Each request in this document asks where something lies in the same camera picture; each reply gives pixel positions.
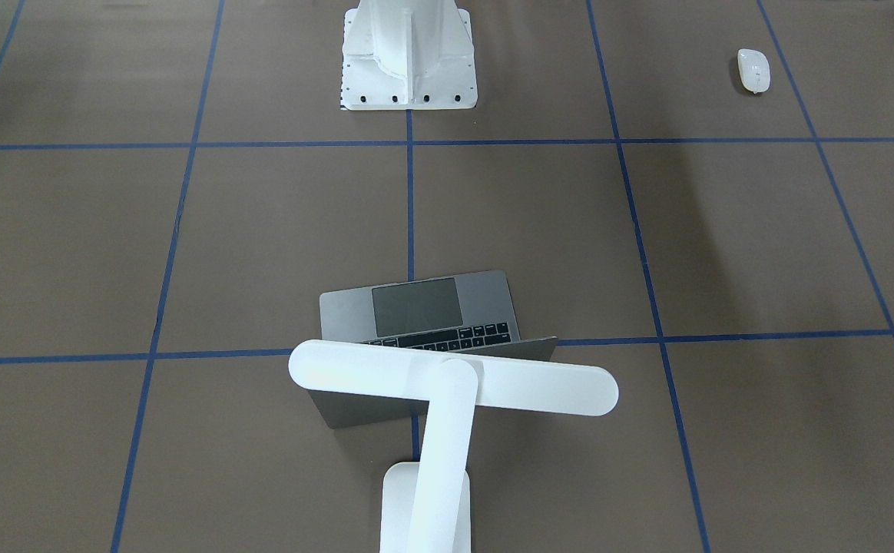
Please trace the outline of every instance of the brown floor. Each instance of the brown floor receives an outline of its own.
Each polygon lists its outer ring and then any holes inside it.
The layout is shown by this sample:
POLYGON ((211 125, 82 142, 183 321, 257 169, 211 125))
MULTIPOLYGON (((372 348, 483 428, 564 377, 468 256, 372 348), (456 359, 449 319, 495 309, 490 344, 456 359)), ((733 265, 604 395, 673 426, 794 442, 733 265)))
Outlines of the brown floor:
POLYGON ((894 0, 465 0, 412 115, 338 109, 352 7, 0 0, 0 552, 377 551, 411 421, 286 354, 486 269, 621 402, 476 413, 475 552, 894 551, 894 0))

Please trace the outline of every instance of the blue grid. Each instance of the blue grid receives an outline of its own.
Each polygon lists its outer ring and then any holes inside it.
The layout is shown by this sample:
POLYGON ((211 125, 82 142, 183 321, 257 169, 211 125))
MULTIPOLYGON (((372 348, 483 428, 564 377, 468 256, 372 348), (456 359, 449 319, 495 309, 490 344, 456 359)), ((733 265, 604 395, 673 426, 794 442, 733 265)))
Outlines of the blue grid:
MULTIPOLYGON (((855 224, 847 210, 843 193, 840 192, 836 184, 836 176, 830 167, 829 160, 823 151, 823 143, 894 143, 894 137, 820 137, 816 133, 815 126, 806 109, 805 101, 802 99, 798 85, 789 68, 787 59, 781 49, 773 24, 771 24, 767 10, 764 9, 763 0, 756 0, 757 9, 769 29, 771 39, 773 39, 774 47, 778 54, 782 66, 787 74, 789 84, 798 101, 799 108, 805 118, 806 126, 809 128, 809 137, 625 137, 620 136, 618 130, 617 118, 614 111, 614 104, 611 95, 610 83, 608 81, 608 73, 604 65, 604 54, 601 51, 601 41, 598 37, 598 26, 594 18, 594 7, 591 0, 584 0, 587 4, 588 18, 590 19, 592 39, 594 39, 594 52, 597 55, 599 71, 601 71, 601 81, 604 85, 604 95, 608 103, 608 116, 610 118, 614 137, 598 137, 598 139, 560 139, 560 140, 432 140, 417 141, 413 139, 412 129, 412 112, 406 112, 406 139, 404 141, 199 141, 198 136, 201 129, 201 121, 204 116, 204 105, 207 97, 209 81, 211 79, 212 67, 215 60, 215 53, 218 45, 219 30, 221 28, 222 14, 224 13, 225 0, 219 0, 218 11, 212 31, 212 39, 209 46, 208 60, 205 68, 204 81, 202 81, 201 93, 198 99, 197 115, 195 115, 194 132, 191 135, 191 141, 187 143, 123 143, 123 144, 0 144, 0 151, 26 151, 26 150, 152 150, 152 148, 186 148, 187 163, 184 168, 184 179, 180 187, 180 198, 177 202, 177 212, 174 215, 174 229, 172 231, 169 251, 167 252, 167 263, 164 270, 163 283, 160 290, 160 297, 157 305, 156 323, 151 335, 149 350, 145 353, 105 353, 105 354, 86 354, 86 355, 46 355, 46 356, 16 356, 16 357, 0 357, 0 365, 7 364, 46 364, 46 363, 76 363, 76 362, 105 362, 105 361, 146 361, 146 367, 143 376, 141 397, 137 407, 137 419, 134 423, 134 434, 131 439, 130 454, 127 459, 127 471, 124 475, 123 491, 121 491, 120 504, 114 526, 114 535, 111 551, 117 553, 120 548, 121 535, 123 535, 123 522, 125 509, 127 508, 128 496, 130 496, 132 477, 134 477, 135 461, 137 461, 137 450, 139 446, 139 437, 146 413, 147 398, 149 395, 150 381, 153 373, 153 367, 157 360, 166 359, 202 359, 202 358, 243 358, 243 357, 261 357, 261 356, 286 356, 292 352, 292 349, 234 349, 234 350, 208 350, 208 351, 170 351, 162 353, 158 351, 158 343, 160 339, 161 327, 163 325, 164 310, 167 304, 167 290, 170 287, 171 274, 174 268, 174 256, 177 252, 177 236, 180 231, 180 218, 184 214, 184 200, 187 198, 188 186, 190 186, 191 169, 194 166, 194 155, 198 148, 218 147, 405 147, 407 154, 407 221, 408 221, 408 280, 415 279, 415 238, 413 238, 413 230, 415 229, 415 221, 413 221, 413 150, 415 147, 451 147, 451 146, 538 146, 538 144, 608 144, 615 146, 618 160, 621 167, 625 192, 628 199, 629 211, 634 225, 634 240, 636 240, 637 251, 641 258, 641 269, 644 273, 644 282, 646 283, 648 302, 651 306, 651 315, 653 316, 655 336, 637 336, 637 337, 598 337, 597 339, 561 339, 560 347, 574 346, 629 346, 629 344, 658 344, 659 353, 661 353, 662 367, 664 367, 665 379, 668 384, 669 396, 672 402, 673 416, 675 417, 676 429, 678 431, 679 442, 682 448, 683 461, 686 466, 686 473, 689 480, 690 496, 692 496, 694 510, 697 517, 697 525, 700 529, 700 540, 704 553, 710 552, 710 539, 707 535, 707 525, 704 521, 703 511, 700 508, 699 493, 697 493, 696 475, 693 468, 692 456, 690 456, 689 447, 686 441, 685 426, 683 424, 682 412, 678 393, 675 389, 675 382, 672 377, 671 362, 669 362, 668 348, 669 343, 719 343, 719 342, 737 342, 737 340, 778 340, 778 339, 829 339, 829 337, 848 337, 848 336, 891 336, 894 342, 894 322, 890 316, 889 308, 880 291, 878 281, 872 270, 869 258, 864 250, 860 236, 856 230, 855 224), (836 195, 841 213, 843 213, 850 235, 857 247, 864 269, 867 273, 869 281, 876 299, 878 299, 880 310, 885 316, 886 329, 851 329, 851 330, 815 330, 815 332, 801 333, 731 333, 730 335, 689 335, 689 336, 666 336, 662 330, 661 318, 659 318, 658 305, 655 300, 653 279, 647 265, 647 255, 644 249, 644 242, 641 239, 641 225, 637 210, 634 206, 634 196, 628 175, 626 157, 624 153, 624 144, 737 144, 737 143, 805 143, 813 144, 819 151, 819 158, 823 162, 823 168, 826 169, 826 177, 829 184, 836 195)), ((18 0, 9 24, 7 36, 2 42, 0 50, 0 67, 7 54, 8 47, 12 38, 25 0, 18 0)), ((412 454, 414 459, 419 458, 419 421, 418 417, 412 417, 411 424, 412 434, 412 454)))

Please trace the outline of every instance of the laptop touchpad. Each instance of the laptop touchpad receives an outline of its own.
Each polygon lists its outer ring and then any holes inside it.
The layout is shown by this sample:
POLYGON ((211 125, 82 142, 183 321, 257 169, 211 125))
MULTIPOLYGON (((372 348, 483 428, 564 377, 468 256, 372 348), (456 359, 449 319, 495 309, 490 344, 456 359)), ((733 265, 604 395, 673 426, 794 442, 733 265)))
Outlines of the laptop touchpad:
POLYGON ((372 304, 378 336, 421 333, 464 322, 453 279, 373 288, 372 304))

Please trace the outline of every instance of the white t-shaped object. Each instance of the white t-shaped object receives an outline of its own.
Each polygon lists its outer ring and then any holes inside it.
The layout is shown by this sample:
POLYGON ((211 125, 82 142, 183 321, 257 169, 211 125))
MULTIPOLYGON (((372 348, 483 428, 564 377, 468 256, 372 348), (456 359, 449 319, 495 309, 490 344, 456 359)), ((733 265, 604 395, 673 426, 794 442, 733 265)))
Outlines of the white t-shaped object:
POLYGON ((290 354, 303 388, 430 402, 422 461, 385 476, 380 553, 468 553, 465 473, 475 406, 602 416, 618 386, 602 368, 309 340, 290 354))

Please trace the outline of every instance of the open laptop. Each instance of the open laptop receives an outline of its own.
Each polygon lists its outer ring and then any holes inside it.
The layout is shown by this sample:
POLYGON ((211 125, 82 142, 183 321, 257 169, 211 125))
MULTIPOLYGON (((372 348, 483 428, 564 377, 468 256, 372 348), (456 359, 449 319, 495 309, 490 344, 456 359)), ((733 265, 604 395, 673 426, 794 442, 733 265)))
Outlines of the open laptop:
MULTIPOLYGON (((521 339, 503 270, 337 290, 320 297, 321 337, 373 346, 549 361, 558 339, 521 339)), ((426 402, 310 392, 331 428, 426 412, 426 402)))

